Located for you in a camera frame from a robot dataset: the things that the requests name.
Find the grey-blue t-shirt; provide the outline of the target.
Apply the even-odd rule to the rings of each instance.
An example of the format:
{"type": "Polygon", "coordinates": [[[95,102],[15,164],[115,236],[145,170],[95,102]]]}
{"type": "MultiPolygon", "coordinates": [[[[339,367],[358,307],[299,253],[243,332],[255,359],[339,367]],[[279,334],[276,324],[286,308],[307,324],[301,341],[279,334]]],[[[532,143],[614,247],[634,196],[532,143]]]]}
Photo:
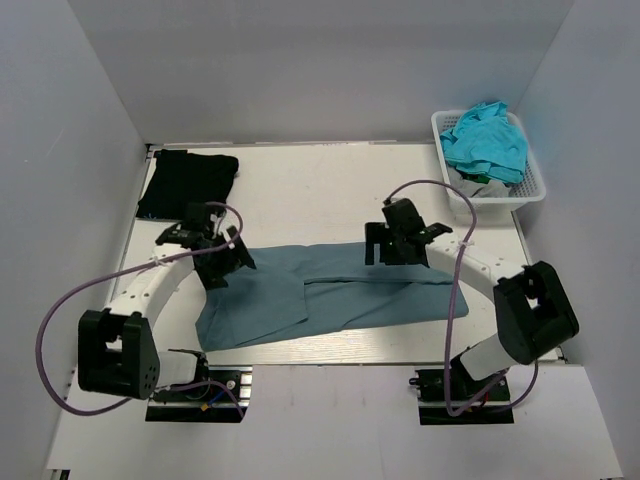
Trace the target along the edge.
{"type": "Polygon", "coordinates": [[[367,265],[361,243],[256,248],[256,266],[210,290],[195,323],[206,352],[464,317],[450,275],[422,265],[367,265]]]}

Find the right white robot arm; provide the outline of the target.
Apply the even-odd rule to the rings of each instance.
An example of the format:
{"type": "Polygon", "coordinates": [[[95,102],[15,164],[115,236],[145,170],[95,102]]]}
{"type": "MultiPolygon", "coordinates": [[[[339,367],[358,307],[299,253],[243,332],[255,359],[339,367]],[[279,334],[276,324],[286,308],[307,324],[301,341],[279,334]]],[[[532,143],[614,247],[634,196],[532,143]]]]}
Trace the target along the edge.
{"type": "Polygon", "coordinates": [[[552,265],[520,266],[460,239],[442,223],[427,225],[409,199],[387,202],[383,222],[365,224],[365,263],[423,265],[457,275],[494,305],[497,333],[450,361],[461,397],[484,391],[488,378],[529,365],[579,332],[578,319],[552,265]]]}

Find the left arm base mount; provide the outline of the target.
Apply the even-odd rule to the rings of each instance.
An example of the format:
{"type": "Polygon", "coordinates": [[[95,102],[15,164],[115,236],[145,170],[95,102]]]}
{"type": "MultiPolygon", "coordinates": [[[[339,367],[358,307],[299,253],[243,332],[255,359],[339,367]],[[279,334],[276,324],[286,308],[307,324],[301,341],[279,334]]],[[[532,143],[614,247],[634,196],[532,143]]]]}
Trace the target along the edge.
{"type": "Polygon", "coordinates": [[[251,367],[209,366],[197,380],[211,380],[188,391],[164,390],[147,403],[151,423],[238,424],[247,412],[252,387],[251,367]]]}

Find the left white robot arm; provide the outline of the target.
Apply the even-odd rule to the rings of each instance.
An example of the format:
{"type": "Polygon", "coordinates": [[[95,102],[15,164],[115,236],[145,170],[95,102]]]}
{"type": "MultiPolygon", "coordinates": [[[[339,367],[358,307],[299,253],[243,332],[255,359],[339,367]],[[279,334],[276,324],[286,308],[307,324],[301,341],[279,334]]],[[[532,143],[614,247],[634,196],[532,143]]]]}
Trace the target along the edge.
{"type": "Polygon", "coordinates": [[[241,223],[219,230],[232,212],[220,202],[192,203],[183,219],[156,239],[146,264],[125,290],[78,324],[78,383],[82,390],[146,400],[178,387],[199,399],[211,387],[203,353],[156,347],[153,327],[171,296],[191,274],[205,290],[227,287],[226,276],[255,262],[241,239],[241,223]]]}

